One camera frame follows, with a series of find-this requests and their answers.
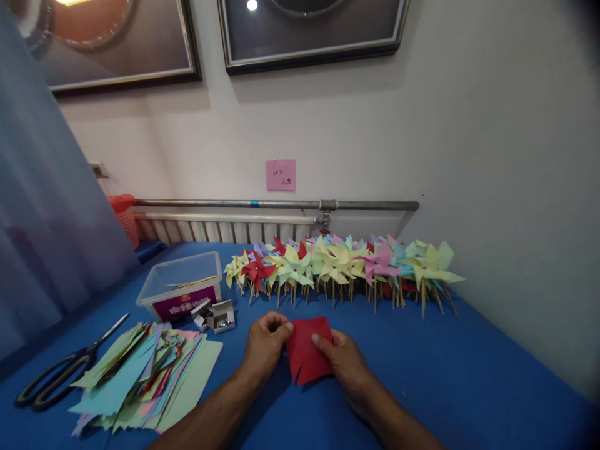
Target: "black scissors handle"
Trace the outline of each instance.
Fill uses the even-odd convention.
[[[44,373],[38,376],[32,381],[23,392],[15,399],[14,404],[19,408],[26,408],[32,405],[34,411],[44,411],[56,403],[64,399],[69,395],[74,386],[67,385],[61,392],[55,394],[53,397],[50,395],[62,386],[73,374],[83,365],[85,368],[79,373],[76,379],[83,376],[83,374],[90,370],[96,362],[96,349],[92,351],[89,349],[81,349],[78,352],[72,353],[69,356],[62,358],[55,365],[48,368]],[[45,380],[52,372],[59,367],[63,366],[56,374],[54,374],[48,381],[46,381],[42,387],[36,390],[39,383]]]

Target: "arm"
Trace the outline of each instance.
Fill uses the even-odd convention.
[[[275,370],[294,326],[274,311],[250,328],[244,361],[225,383],[169,428],[150,450],[224,449]]]
[[[317,334],[312,340],[329,359],[352,410],[388,450],[443,449],[438,440],[390,395],[369,370],[356,343],[331,330],[333,345]]]

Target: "radiator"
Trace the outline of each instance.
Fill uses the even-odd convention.
[[[250,244],[287,242],[310,236],[314,216],[270,216],[237,214],[184,214],[179,212],[136,212],[140,239],[179,242]]]

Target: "hand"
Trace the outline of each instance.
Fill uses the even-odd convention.
[[[250,327],[244,361],[238,372],[251,383],[263,388],[281,356],[281,350],[294,331],[292,322],[286,316],[271,311],[260,317]]]
[[[312,335],[316,347],[329,359],[333,373],[339,381],[352,410],[366,419],[370,392],[379,381],[367,366],[358,346],[350,336],[331,330],[333,345],[318,334]]]

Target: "scissor blade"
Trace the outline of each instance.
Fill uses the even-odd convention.
[[[105,332],[100,339],[98,339],[96,342],[94,342],[94,346],[98,346],[100,344],[102,344],[106,339],[108,339],[108,337],[115,332],[115,330],[121,326],[121,324],[129,317],[129,313],[125,314],[121,319],[119,319],[117,321],[117,323],[113,326],[111,326],[107,332]]]

